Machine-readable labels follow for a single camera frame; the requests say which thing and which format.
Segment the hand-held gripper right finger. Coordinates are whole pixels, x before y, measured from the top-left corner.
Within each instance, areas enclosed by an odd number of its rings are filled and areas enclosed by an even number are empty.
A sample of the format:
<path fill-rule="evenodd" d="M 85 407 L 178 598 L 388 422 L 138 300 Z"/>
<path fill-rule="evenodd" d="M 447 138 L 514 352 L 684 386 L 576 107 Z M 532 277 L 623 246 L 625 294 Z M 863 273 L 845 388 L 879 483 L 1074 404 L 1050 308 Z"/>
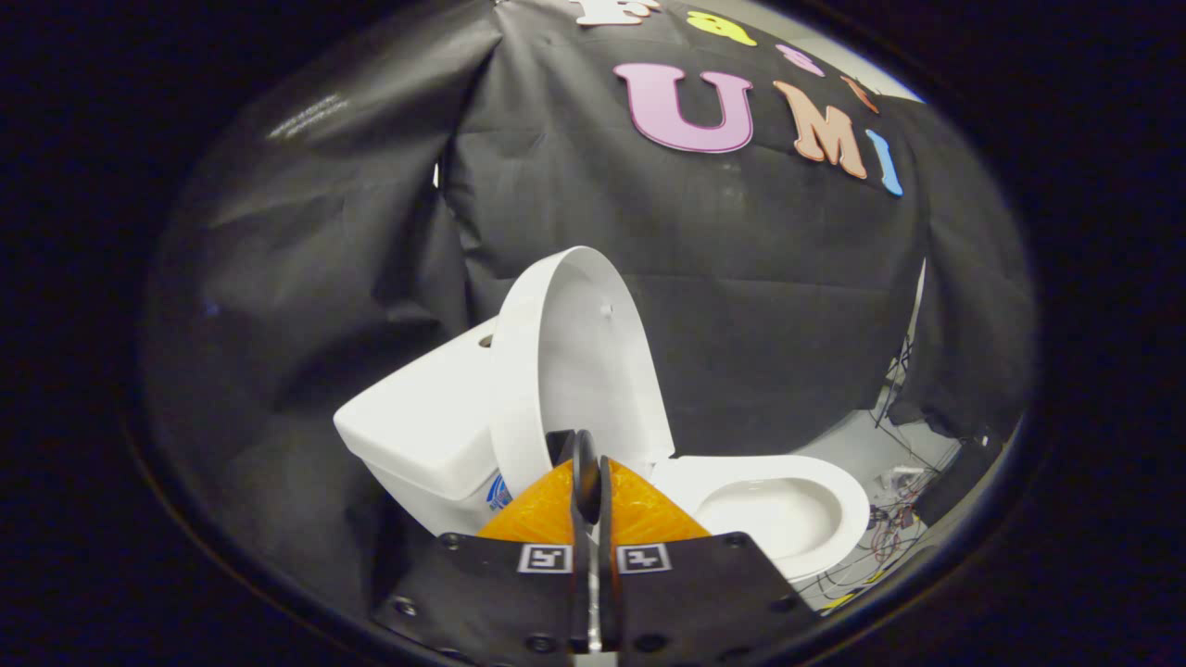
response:
<path fill-rule="evenodd" d="M 809 658 L 820 616 L 753 536 L 617 545 L 612 465 L 597 464 L 599 641 L 618 666 L 770 666 Z"/>

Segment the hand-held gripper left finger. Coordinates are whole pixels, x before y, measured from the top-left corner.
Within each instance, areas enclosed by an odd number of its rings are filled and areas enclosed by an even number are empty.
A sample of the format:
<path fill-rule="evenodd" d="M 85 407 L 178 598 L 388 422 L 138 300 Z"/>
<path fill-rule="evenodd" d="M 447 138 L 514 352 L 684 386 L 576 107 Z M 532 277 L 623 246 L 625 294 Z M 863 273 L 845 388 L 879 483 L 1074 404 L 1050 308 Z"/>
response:
<path fill-rule="evenodd" d="M 445 533 L 374 606 L 374 623 L 472 666 L 572 666 L 589 652 L 594 453 L 585 430 L 559 431 L 570 536 L 508 541 Z"/>

